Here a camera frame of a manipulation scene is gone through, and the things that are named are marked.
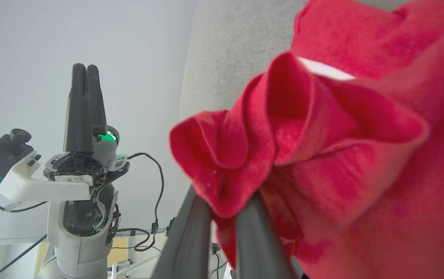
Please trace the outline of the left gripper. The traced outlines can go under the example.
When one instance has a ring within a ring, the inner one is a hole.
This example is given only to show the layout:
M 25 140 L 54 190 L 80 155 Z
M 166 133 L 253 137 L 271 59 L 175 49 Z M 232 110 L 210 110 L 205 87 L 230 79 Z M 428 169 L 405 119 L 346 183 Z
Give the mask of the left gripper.
M 130 163 L 127 155 L 117 154 L 120 134 L 107 126 L 100 76 L 96 65 L 72 67 L 67 105 L 64 151 L 50 159 L 44 177 L 57 181 L 67 176 L 91 177 L 91 191 L 98 191 L 125 175 Z

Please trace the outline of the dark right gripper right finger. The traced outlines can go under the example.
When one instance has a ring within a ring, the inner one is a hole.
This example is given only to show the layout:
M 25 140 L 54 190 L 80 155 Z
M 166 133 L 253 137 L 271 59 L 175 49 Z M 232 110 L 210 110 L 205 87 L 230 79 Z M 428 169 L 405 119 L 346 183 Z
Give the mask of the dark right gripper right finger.
M 238 279 L 296 279 L 259 192 L 236 216 Z

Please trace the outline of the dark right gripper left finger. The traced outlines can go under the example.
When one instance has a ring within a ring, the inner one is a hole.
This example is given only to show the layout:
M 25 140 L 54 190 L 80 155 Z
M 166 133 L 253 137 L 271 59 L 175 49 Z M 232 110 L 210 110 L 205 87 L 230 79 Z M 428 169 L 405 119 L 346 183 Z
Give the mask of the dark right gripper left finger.
M 210 207 L 191 187 L 151 278 L 207 279 L 210 240 Z

